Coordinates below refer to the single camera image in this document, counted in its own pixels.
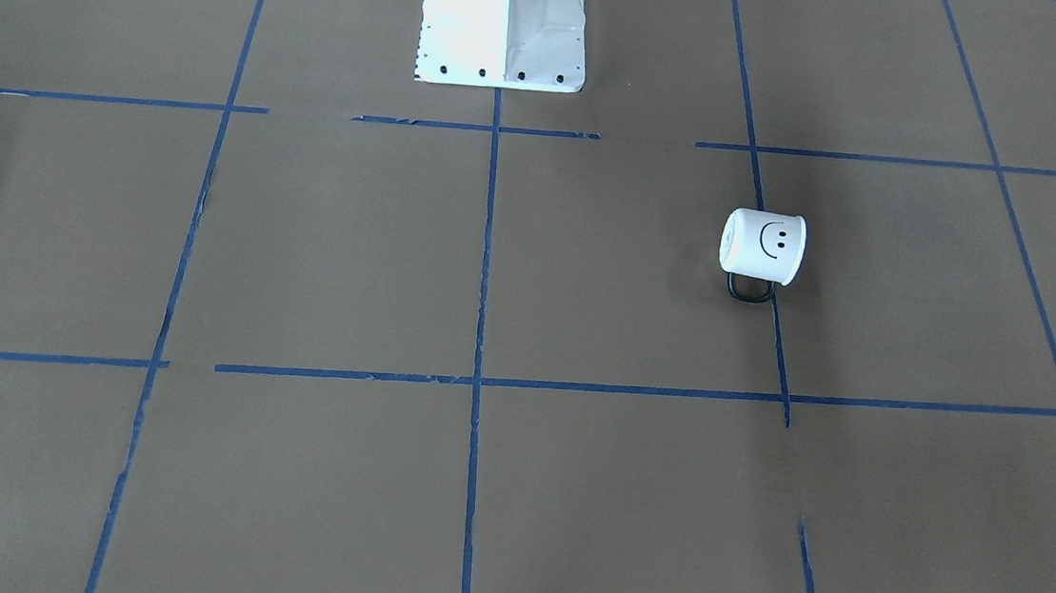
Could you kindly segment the white smiley mug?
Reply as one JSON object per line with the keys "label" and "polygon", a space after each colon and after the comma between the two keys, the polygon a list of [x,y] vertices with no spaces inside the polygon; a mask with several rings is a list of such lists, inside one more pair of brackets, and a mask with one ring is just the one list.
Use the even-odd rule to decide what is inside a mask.
{"label": "white smiley mug", "polygon": [[[729,296],[747,304],[771,301],[778,285],[790,285],[800,273],[807,233],[807,219],[802,215],[733,210],[725,219],[718,250]],[[746,295],[735,285],[738,276],[766,282],[767,289],[760,295]]]}

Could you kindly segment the white pedestal column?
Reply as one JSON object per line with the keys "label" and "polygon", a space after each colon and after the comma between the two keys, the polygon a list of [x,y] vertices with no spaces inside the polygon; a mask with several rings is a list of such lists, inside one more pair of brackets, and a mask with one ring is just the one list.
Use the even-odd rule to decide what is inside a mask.
{"label": "white pedestal column", "polygon": [[586,0],[423,0],[413,77],[428,84],[576,93]]}

